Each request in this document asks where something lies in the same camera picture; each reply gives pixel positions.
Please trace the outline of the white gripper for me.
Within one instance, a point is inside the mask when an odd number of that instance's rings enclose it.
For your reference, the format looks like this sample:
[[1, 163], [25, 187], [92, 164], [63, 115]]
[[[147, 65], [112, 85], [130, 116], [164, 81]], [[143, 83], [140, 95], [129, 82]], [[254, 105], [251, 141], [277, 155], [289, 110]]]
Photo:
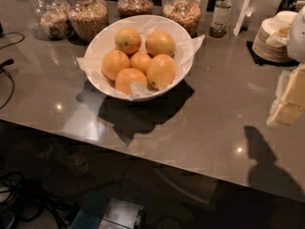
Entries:
[[[295, 16], [288, 32], [287, 52], [293, 60], [305, 62], [305, 6]], [[271, 127], [292, 125], [305, 110], [305, 69], [283, 71], [278, 78], [275, 100], [267, 125]]]

